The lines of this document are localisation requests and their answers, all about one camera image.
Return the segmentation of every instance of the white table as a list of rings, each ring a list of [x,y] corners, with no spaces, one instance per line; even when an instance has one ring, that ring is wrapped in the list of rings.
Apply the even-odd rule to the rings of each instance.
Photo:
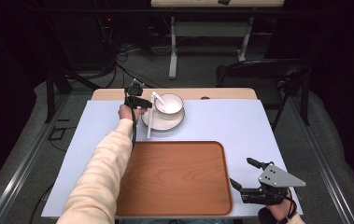
[[[64,203],[89,161],[92,151],[103,136],[117,126],[119,120],[117,111],[120,104],[122,101],[87,103],[42,217],[61,215]],[[142,121],[139,122],[136,140],[218,141],[225,149],[229,177],[241,183],[243,188],[257,188],[260,185],[258,177],[262,173],[262,170],[247,164],[247,158],[273,161],[281,169],[287,170],[259,100],[185,100],[185,110],[186,117],[177,128],[167,133],[152,132],[150,139],[146,137],[147,127]],[[233,210],[225,218],[255,217],[263,207],[259,204],[243,203],[239,192],[232,187],[231,193]],[[297,198],[294,190],[292,195],[293,198]],[[302,214],[299,202],[296,202],[298,213]]]

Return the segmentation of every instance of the hand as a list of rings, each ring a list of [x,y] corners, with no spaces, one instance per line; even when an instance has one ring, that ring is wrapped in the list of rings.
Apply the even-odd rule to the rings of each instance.
[[[135,109],[134,113],[135,113],[135,121],[138,122],[139,121],[139,116],[141,116],[141,114],[144,114],[145,112],[147,112],[147,109],[145,108],[140,108],[140,109]],[[119,108],[119,118],[120,119],[130,119],[133,120],[133,115],[131,113],[131,108],[128,105],[120,105]]]
[[[289,190],[288,190],[287,197],[290,197],[290,191]],[[273,217],[277,221],[281,221],[290,212],[290,201],[284,199],[284,201],[282,201],[281,204],[266,205],[266,208],[270,210],[270,212],[272,213]]]

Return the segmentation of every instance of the white bowl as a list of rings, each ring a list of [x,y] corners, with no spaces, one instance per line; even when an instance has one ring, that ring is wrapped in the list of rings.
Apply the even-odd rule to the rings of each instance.
[[[164,119],[177,117],[183,108],[183,100],[178,95],[172,93],[163,94],[160,97],[165,101],[165,105],[163,105],[160,100],[156,100],[155,102],[156,109],[160,112],[160,116]]]

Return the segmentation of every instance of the dark background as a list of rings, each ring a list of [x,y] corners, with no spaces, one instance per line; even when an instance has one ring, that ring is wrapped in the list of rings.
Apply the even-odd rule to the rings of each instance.
[[[148,0],[95,1],[98,7],[131,7],[133,2],[134,7],[149,7]],[[71,1],[25,3],[93,7],[89,0],[73,1],[73,6]],[[284,8],[328,12],[318,20],[278,20],[265,57],[312,62],[310,89],[322,99],[342,139],[346,161],[354,170],[354,2],[286,0]],[[159,18],[111,19],[118,38],[108,45],[101,41],[106,32],[99,29],[99,23],[107,21],[105,17],[57,17],[48,24],[33,21],[15,1],[0,0],[0,169],[30,117],[34,88],[46,80],[50,59],[73,70],[106,70],[113,66],[116,47],[123,41],[149,48],[153,32],[149,26],[155,26],[160,35],[166,33]]]

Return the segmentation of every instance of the table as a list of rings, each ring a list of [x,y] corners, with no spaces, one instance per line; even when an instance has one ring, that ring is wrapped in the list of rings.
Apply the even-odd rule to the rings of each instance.
[[[233,0],[220,4],[218,0],[151,0],[152,7],[282,7],[284,0]],[[169,78],[177,77],[177,36],[237,36],[243,37],[241,49],[237,50],[238,61],[246,59],[248,41],[253,25],[253,18],[247,21],[206,22],[176,21],[171,17],[171,61]]]
[[[287,170],[262,104],[256,99],[254,90],[244,88],[144,89],[142,98],[148,99],[152,91],[159,94],[172,92],[181,96],[185,101],[186,117],[173,131],[153,132],[150,139],[146,137],[148,128],[142,124],[143,122],[139,122],[136,129],[136,141],[210,140],[220,142],[225,149],[229,177],[240,182],[244,188],[257,188],[260,185],[258,177],[262,174],[261,170],[247,164],[246,158],[248,157],[265,162],[273,161],[281,169]],[[42,217],[61,215],[64,202],[90,159],[95,146],[109,132],[109,127],[117,125],[119,120],[117,110],[123,103],[123,97],[122,89],[97,90],[93,94],[65,155],[63,166]],[[203,97],[210,98],[210,100],[200,100]],[[216,116],[216,119],[213,119],[212,123],[208,122],[208,119],[213,116]],[[231,189],[231,193],[233,210],[223,218],[257,216],[262,205],[242,203],[239,192]],[[293,198],[297,198],[294,190],[292,190],[292,195]],[[298,213],[302,214],[299,202],[297,204]],[[208,217],[190,216],[189,218]]]

